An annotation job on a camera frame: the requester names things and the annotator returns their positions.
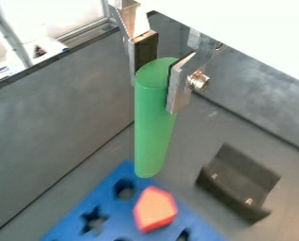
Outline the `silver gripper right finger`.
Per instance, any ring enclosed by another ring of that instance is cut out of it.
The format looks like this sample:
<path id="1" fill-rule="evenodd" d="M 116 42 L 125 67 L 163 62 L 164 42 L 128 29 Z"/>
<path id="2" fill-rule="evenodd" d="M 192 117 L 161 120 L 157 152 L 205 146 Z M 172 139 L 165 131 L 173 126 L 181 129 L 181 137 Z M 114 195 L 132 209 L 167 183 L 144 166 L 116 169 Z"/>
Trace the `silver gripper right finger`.
<path id="1" fill-rule="evenodd" d="M 208 77 L 203 71 L 205 63 L 216 54 L 217 43 L 200 31 L 189 29 L 187 45 L 192 51 L 169 66 L 165 102 L 165 110 L 169 114 L 176 114 L 188 104 L 195 88 L 207 88 Z"/>

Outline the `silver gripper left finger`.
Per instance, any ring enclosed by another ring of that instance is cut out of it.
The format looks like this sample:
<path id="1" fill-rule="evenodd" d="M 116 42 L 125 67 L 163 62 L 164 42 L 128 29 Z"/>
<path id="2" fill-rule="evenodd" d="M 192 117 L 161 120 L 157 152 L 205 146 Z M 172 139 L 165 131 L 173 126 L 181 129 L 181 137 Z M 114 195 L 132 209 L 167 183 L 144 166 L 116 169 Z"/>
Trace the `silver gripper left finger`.
<path id="1" fill-rule="evenodd" d="M 146 13 L 136 0 L 108 0 L 129 60 L 130 85 L 138 68 L 157 58 L 159 33 L 150 29 Z"/>

